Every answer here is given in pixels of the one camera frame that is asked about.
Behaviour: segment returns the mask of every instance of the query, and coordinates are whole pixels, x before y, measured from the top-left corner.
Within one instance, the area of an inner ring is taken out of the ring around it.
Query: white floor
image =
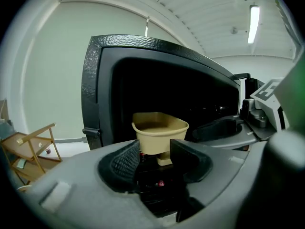
[[[88,143],[78,142],[78,143],[57,143],[56,144],[57,150],[61,157],[72,157],[74,155],[84,153],[90,151]],[[43,151],[40,156],[48,157],[48,158],[57,158],[57,154],[55,148],[50,145],[51,153],[47,154],[46,151]]]

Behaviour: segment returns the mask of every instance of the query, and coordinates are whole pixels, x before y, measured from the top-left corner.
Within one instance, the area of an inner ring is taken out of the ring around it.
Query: textured black panel
[[[111,135],[109,130],[112,130],[111,121],[104,121],[107,124],[106,129],[100,130],[100,115],[99,111],[103,110],[100,108],[97,102],[97,95],[98,95],[98,79],[100,77],[100,61],[101,56],[103,55],[102,51],[106,48],[134,48],[134,49],[145,49],[157,52],[164,52],[168,54],[172,54],[175,56],[183,57],[193,62],[200,63],[200,66],[204,68],[212,69],[214,72],[219,72],[222,77],[231,80],[236,80],[237,78],[232,75],[229,71],[225,68],[220,66],[218,63],[214,62],[213,60],[191,50],[185,48],[183,46],[177,45],[175,43],[159,40],[156,38],[150,37],[143,37],[143,36],[134,36],[134,35],[103,35],[103,36],[94,36],[91,38],[85,61],[83,67],[83,74],[82,74],[82,83],[81,83],[81,107],[82,107],[82,116],[84,121],[84,127],[95,129],[96,133],[100,133],[99,136],[94,136],[88,134],[88,132],[84,132],[87,135],[88,143],[90,143],[90,149],[95,149],[102,147],[103,144],[111,144],[113,143],[113,135]],[[109,63],[110,59],[104,61],[104,64]],[[102,82],[107,84],[109,79],[103,79]],[[99,104],[108,104],[107,101],[102,101]],[[113,116],[108,116],[111,110],[107,111],[106,115],[103,115],[103,118],[113,118]]]
[[[96,103],[96,83],[98,73],[98,63],[101,56],[102,47],[91,38],[82,72],[81,94],[91,102]]]
[[[101,52],[102,47],[91,38],[85,56],[81,79],[81,109],[84,127],[96,130],[99,129],[99,107],[96,101],[96,85]],[[87,140],[90,149],[96,149],[102,146],[102,142],[98,136],[87,135]]]
[[[140,162],[140,141],[106,155],[98,164],[102,180],[116,192],[138,192],[134,182],[135,171]]]
[[[204,64],[214,70],[229,76],[232,80],[238,80],[231,72],[223,68],[215,61],[203,56],[202,54],[180,46],[178,44],[163,41],[156,38],[145,37],[145,36],[134,36],[134,35],[103,35],[93,36],[102,48],[104,47],[133,47],[154,50],[159,52],[170,53],[180,57],[184,57],[198,63]]]

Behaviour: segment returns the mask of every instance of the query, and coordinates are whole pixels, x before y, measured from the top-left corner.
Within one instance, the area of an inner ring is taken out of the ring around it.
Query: green object
[[[274,90],[290,128],[305,135],[305,54]]]

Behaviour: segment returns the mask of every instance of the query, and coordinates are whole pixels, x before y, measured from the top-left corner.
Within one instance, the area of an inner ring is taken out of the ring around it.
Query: ceiling
[[[275,0],[155,0],[173,13],[210,58],[264,55],[292,59],[293,44]],[[248,44],[250,5],[260,6],[254,44]]]

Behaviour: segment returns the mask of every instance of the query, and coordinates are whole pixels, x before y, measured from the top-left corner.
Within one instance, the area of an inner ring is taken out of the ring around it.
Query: beige cup
[[[168,114],[149,112],[134,113],[132,127],[140,140],[141,151],[156,155],[170,151],[170,139],[184,140],[189,124]],[[157,161],[161,166],[171,164],[169,154],[160,155]]]

